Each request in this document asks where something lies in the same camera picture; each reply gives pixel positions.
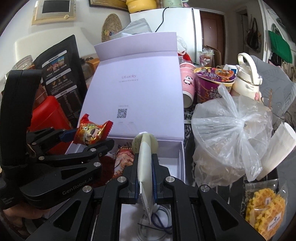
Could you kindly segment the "person left hand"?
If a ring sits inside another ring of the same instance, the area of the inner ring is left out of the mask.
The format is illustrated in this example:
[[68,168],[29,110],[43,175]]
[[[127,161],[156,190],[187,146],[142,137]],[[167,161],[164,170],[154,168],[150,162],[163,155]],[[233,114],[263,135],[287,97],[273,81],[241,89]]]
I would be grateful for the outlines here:
[[9,221],[16,221],[22,218],[37,219],[41,218],[44,214],[48,213],[50,209],[40,210],[28,206],[26,204],[18,204],[11,208],[3,210],[6,218]]

